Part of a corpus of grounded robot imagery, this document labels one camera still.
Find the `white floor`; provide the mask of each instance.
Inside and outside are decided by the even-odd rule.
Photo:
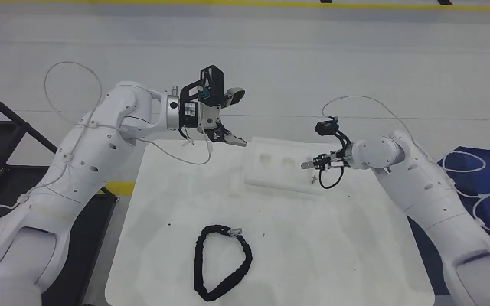
[[[44,98],[52,64],[92,67],[105,93],[121,80],[181,88],[216,64],[225,86],[247,91],[222,117],[239,137],[331,142],[313,131],[322,106],[363,94],[386,103],[441,158],[460,145],[490,148],[489,50],[490,18],[478,12],[2,3],[0,101],[58,145],[71,127]],[[95,103],[95,85],[87,72],[63,67],[47,88],[57,108],[78,120]],[[401,129],[369,100],[345,100],[326,112],[340,117],[352,140]],[[144,151],[138,146],[118,181],[136,179]],[[47,165],[51,153],[26,139],[10,163]],[[118,235],[109,233],[109,249]],[[107,254],[101,274],[112,261]],[[93,283],[89,301],[100,298],[102,284]]]

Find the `table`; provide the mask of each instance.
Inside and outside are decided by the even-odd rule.
[[[157,143],[204,160],[205,145]],[[253,262],[215,305],[433,305],[434,294],[404,213],[370,171],[345,172],[325,195],[243,184],[243,148],[214,144],[193,166],[145,150],[106,286],[112,306],[205,305],[194,291],[194,247],[210,224],[243,228]],[[204,285],[243,261],[235,239],[209,235]]]

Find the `black frame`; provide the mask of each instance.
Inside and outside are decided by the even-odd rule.
[[[40,142],[44,147],[46,147],[49,151],[56,154],[58,148],[56,145],[53,145],[52,142],[47,140],[40,132],[38,132],[35,128],[33,128],[28,122],[23,120],[19,115],[17,115],[14,111],[9,109],[2,101],[0,101],[0,112],[4,114],[7,118],[11,120],[11,123],[15,125],[15,129],[12,132],[12,136],[5,146],[4,150],[0,152],[0,174],[10,166],[7,164],[8,159],[14,153],[15,148],[17,148],[18,144],[21,142],[22,138],[25,134],[29,134],[38,142]],[[107,188],[102,187],[100,189],[109,199],[112,201],[117,201],[118,197],[110,192]]]

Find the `wire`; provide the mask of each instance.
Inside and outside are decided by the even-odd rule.
[[[202,125],[202,122],[203,122],[203,117],[202,116],[203,115],[202,115],[202,110],[201,109],[202,109],[201,102],[199,102],[199,110],[198,110],[199,111],[199,126],[202,127],[203,126]],[[202,130],[202,134],[204,136],[204,140],[206,141],[206,147],[207,147],[207,159],[206,159],[206,161],[203,161],[201,163],[197,163],[197,162],[193,162],[193,161],[186,161],[185,159],[178,158],[177,156],[168,153],[166,150],[162,149],[159,145],[157,145],[156,143],[154,143],[152,141],[145,140],[145,139],[142,139],[142,138],[136,138],[136,139],[140,140],[141,142],[146,142],[146,143],[149,143],[149,144],[154,145],[160,151],[162,151],[163,153],[167,154],[171,158],[177,159],[178,161],[182,161],[182,162],[184,162],[186,164],[194,164],[194,165],[197,165],[197,166],[201,166],[203,164],[207,164],[211,160],[211,152],[212,152],[212,145],[210,145],[210,142],[207,139],[207,136],[206,136],[205,131],[202,128],[201,128],[201,130]]]
[[[95,73],[95,71],[91,70],[89,67],[81,64],[81,63],[78,63],[78,62],[73,62],[73,61],[70,61],[70,60],[65,60],[65,61],[62,61],[62,62],[58,62],[56,64],[54,64],[53,66],[51,66],[46,74],[44,75],[44,97],[46,98],[47,102],[49,103],[49,105],[51,106],[51,108],[62,118],[64,119],[66,122],[69,122],[73,125],[81,125],[80,123],[78,122],[71,122],[67,117],[65,117],[63,115],[63,113],[58,110],[56,107],[54,107],[54,104],[52,103],[51,99],[49,98],[49,95],[47,94],[47,77],[49,77],[49,73],[55,68],[55,67],[58,67],[60,65],[63,65],[63,64],[66,64],[66,63],[71,63],[73,65],[77,65],[77,66],[80,66],[82,67],[83,69],[87,70],[88,72],[90,72],[97,80],[97,83],[99,84],[99,99],[97,100],[97,104],[96,104],[96,107],[99,105],[100,103],[100,100],[102,99],[102,95],[103,95],[103,91],[102,91],[102,82],[100,81],[100,78],[99,76],[97,76],[97,73]]]
[[[149,143],[149,144],[152,144],[154,145],[156,148],[158,148],[160,151],[162,151],[163,153],[167,154],[168,156],[170,156],[171,158],[175,158],[177,159],[178,161],[182,161],[186,164],[195,164],[197,166],[200,166],[200,165],[203,165],[203,164],[207,164],[210,160],[211,160],[211,153],[208,151],[207,152],[207,159],[206,161],[204,162],[200,162],[200,163],[197,163],[197,162],[193,162],[193,161],[186,161],[185,159],[182,159],[182,158],[178,158],[177,156],[175,155],[172,155],[170,153],[168,153],[166,150],[162,149],[159,145],[157,145],[155,142],[152,142],[152,141],[149,141],[149,140],[145,140],[145,139],[141,139],[141,138],[136,138],[138,139],[139,141],[141,142],[146,142],[146,143]]]
[[[480,199],[478,201],[476,201],[475,205],[473,205],[473,210],[472,210],[472,215],[473,215],[473,218],[475,218],[476,222],[481,226],[483,227],[484,229],[490,231],[490,228],[488,228],[485,223],[483,222],[482,219],[478,218],[476,216],[476,209],[478,208],[478,206],[486,199],[488,199],[490,197],[490,194],[483,194],[483,195],[480,195]]]
[[[447,169],[446,168],[446,158],[448,157],[448,155],[451,155],[452,153],[457,153],[457,154],[463,154],[463,155],[469,155],[473,158],[476,158],[478,159],[481,163],[482,163],[482,166],[480,168],[476,168],[476,169],[471,169],[471,170],[456,170],[456,169]],[[449,172],[456,172],[456,173],[471,173],[471,172],[477,172],[477,171],[480,171],[480,170],[483,170],[485,169],[485,167],[487,166],[487,163],[485,162],[485,160],[483,160],[483,158],[477,156],[477,155],[474,155],[472,153],[469,153],[469,152],[464,152],[464,151],[451,151],[449,152],[448,154],[446,154],[446,156],[444,156],[443,158],[443,166],[441,167],[443,170],[445,171],[449,171]]]
[[[66,117],[63,115],[63,113],[62,113],[61,111],[59,111],[59,110],[58,110],[56,107],[54,107],[54,105],[53,105],[53,103],[52,103],[52,101],[51,101],[51,99],[50,99],[49,95],[47,94],[47,78],[49,77],[50,72],[51,72],[51,71],[52,71],[52,70],[53,70],[55,67],[57,67],[57,66],[59,66],[59,65],[62,65],[62,64],[67,64],[67,63],[75,64],[75,65],[77,65],[77,66],[80,66],[80,67],[82,67],[82,68],[86,69],[87,71],[89,71],[89,72],[90,72],[90,73],[91,73],[91,74],[92,74],[92,75],[93,75],[93,76],[96,78],[96,80],[97,80],[97,82],[98,82],[98,84],[99,84],[99,98],[98,98],[98,100],[97,100],[96,105],[95,105],[95,106],[93,107],[93,109],[90,111],[90,114],[89,114],[89,117],[88,117],[88,120],[87,120],[88,122],[90,122],[90,120],[92,119],[93,113],[95,112],[96,108],[99,106],[99,104],[100,104],[100,102],[101,102],[101,100],[102,100],[102,95],[103,95],[103,92],[102,92],[102,82],[100,81],[100,78],[97,76],[97,74],[96,74],[96,73],[95,73],[93,70],[91,70],[89,67],[86,67],[86,66],[84,66],[84,65],[83,65],[83,64],[81,64],[81,63],[77,63],[77,62],[73,62],[73,61],[62,61],[62,62],[56,63],[56,64],[52,65],[52,66],[51,66],[51,67],[50,67],[50,68],[47,70],[46,74],[44,75],[44,97],[46,98],[46,100],[47,100],[47,102],[49,103],[49,105],[51,106],[51,108],[52,108],[52,109],[53,109],[53,110],[54,110],[54,111],[55,111],[55,112],[56,112],[56,113],[57,113],[57,114],[58,114],[58,115],[59,115],[59,116],[60,116],[62,119],[64,119],[65,121],[67,121],[67,122],[69,122],[69,123],[71,123],[71,124],[74,124],[74,125],[81,125],[81,124],[79,124],[79,123],[71,122],[71,121],[70,121],[68,118],[66,118]],[[83,126],[83,130],[82,130],[82,132],[80,133],[80,135],[78,136],[77,142],[75,142],[75,145],[72,147],[72,149],[71,149],[71,150],[70,150],[70,152],[68,153],[69,155],[71,155],[71,157],[73,157],[73,154],[74,154],[75,150],[77,149],[78,145],[80,144],[80,140],[81,140],[81,139],[82,139],[82,137],[85,135],[85,133],[86,133],[86,131],[87,131],[87,128],[89,127],[88,125],[81,125],[81,126]],[[105,126],[106,126],[106,127],[110,127],[110,128],[114,128],[114,129],[117,129],[116,127],[112,127],[112,126],[109,126],[109,125],[105,125]],[[28,196],[29,196],[29,195],[32,193],[32,191],[34,191],[34,190],[36,190],[36,189],[38,189],[38,188],[47,187],[47,186],[50,186],[50,185],[52,185],[52,184],[56,183],[57,181],[59,181],[59,180],[60,180],[60,179],[63,177],[64,173],[65,173],[65,172],[66,172],[66,170],[67,170],[68,162],[69,162],[69,161],[65,161],[65,162],[64,162],[63,169],[62,169],[62,171],[61,171],[61,173],[60,173],[60,175],[59,175],[58,177],[56,177],[54,180],[52,180],[52,181],[51,181],[51,182],[49,182],[49,183],[46,183],[46,184],[38,184],[37,186],[32,187],[31,189],[29,189],[29,190],[28,190],[28,192],[26,192],[26,193],[25,193],[24,198],[28,197]],[[19,199],[16,201],[15,205],[13,205],[13,206],[11,206],[11,207],[10,207],[10,206],[6,206],[6,205],[0,205],[0,207],[1,207],[1,208],[6,208],[6,209],[8,209],[8,210],[13,210],[13,209],[15,209],[15,208],[16,208],[18,205],[20,205],[21,203],[23,203],[23,201],[21,201],[21,200],[19,200]]]
[[[337,186],[338,183],[340,183],[340,180],[344,176],[344,167],[340,167],[340,175],[338,176],[337,181],[335,183],[333,183],[332,185],[327,186],[327,187],[325,187],[325,185],[322,183],[322,172],[323,172],[323,170],[320,169],[320,173],[318,174],[318,182],[320,183],[320,186],[322,186],[323,189],[330,189],[330,188]]]
[[[469,195],[469,194],[464,194],[462,191],[460,191],[456,185],[454,184],[454,181],[449,177],[449,175],[447,174],[447,172],[455,172],[455,173],[472,173],[472,172],[476,172],[476,171],[480,171],[480,170],[483,170],[485,167],[486,167],[486,162],[480,158],[479,156],[477,155],[474,155],[472,153],[469,153],[469,152],[464,152],[464,151],[451,151],[449,152],[448,154],[444,155],[444,158],[443,158],[443,162],[442,162],[442,166],[439,166],[439,164],[437,164],[436,161],[433,160],[432,157],[429,156],[429,154],[423,149],[421,148],[417,142],[415,142],[415,140],[413,139],[413,135],[412,135],[412,132],[410,131],[410,129],[407,127],[407,125],[405,124],[405,122],[403,122],[397,115],[395,115],[394,112],[392,112],[390,109],[388,109],[388,107],[386,105],[384,105],[384,103],[382,103],[381,101],[375,99],[375,98],[371,98],[369,96],[364,96],[364,95],[347,95],[347,96],[339,96],[337,98],[334,98],[330,101],[328,101],[327,104],[325,104],[322,108],[322,115],[324,117],[328,117],[326,114],[325,114],[325,108],[327,106],[329,106],[330,104],[332,104],[333,102],[335,101],[339,101],[341,99],[345,99],[345,98],[351,98],[351,97],[359,97],[359,98],[365,98],[365,99],[369,99],[369,100],[373,100],[375,101],[376,103],[378,103],[379,105],[383,106],[384,109],[386,109],[396,120],[398,120],[398,122],[400,122],[400,124],[407,130],[408,132],[408,135],[410,136],[412,142],[415,144],[415,146],[427,157],[428,161],[429,162],[432,162],[433,164],[435,164],[435,166],[437,166],[438,168],[441,168],[443,170],[443,173],[445,174],[446,178],[451,181],[452,183],[450,184],[452,186],[452,188],[461,196],[463,197],[468,197],[468,198],[473,198],[473,199],[479,199],[476,204],[473,206],[473,217],[476,219],[476,221],[479,223],[479,225],[481,227],[483,227],[484,229],[486,230],[490,230],[488,229],[488,227],[483,223],[483,221],[481,219],[479,219],[477,216],[476,216],[476,207],[481,203],[483,202],[483,200],[487,199],[490,197],[490,194],[479,194],[479,195],[475,195],[475,196],[472,196],[472,195]],[[448,169],[446,167],[446,159],[447,159],[447,156],[448,155],[451,155],[453,153],[456,153],[456,154],[463,154],[463,155],[468,155],[468,156],[471,156],[471,157],[474,157],[476,159],[478,159],[481,163],[482,163],[482,166],[479,167],[479,168],[476,168],[476,169],[470,169],[470,170],[456,170],[456,169]]]

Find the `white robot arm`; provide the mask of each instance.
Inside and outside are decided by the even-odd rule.
[[[336,119],[333,123],[339,132]],[[323,131],[318,127],[320,135],[335,135],[325,126]],[[302,167],[322,169],[340,162],[341,167],[371,169],[395,205],[419,224],[438,249],[454,301],[461,306],[490,305],[490,236],[468,214],[444,171],[405,132],[369,142],[344,139],[342,150]]]
[[[195,88],[198,93],[189,96]],[[41,182],[0,219],[0,306],[41,306],[41,293],[64,266],[75,219],[129,157],[137,138],[197,128],[212,142],[247,144],[221,124],[220,110],[238,103],[244,90],[224,94],[223,73],[217,67],[203,69],[201,79],[182,89],[180,99],[177,95],[176,87],[167,94],[119,83],[68,133]],[[155,124],[153,99],[161,103]],[[199,114],[207,116],[204,127]]]

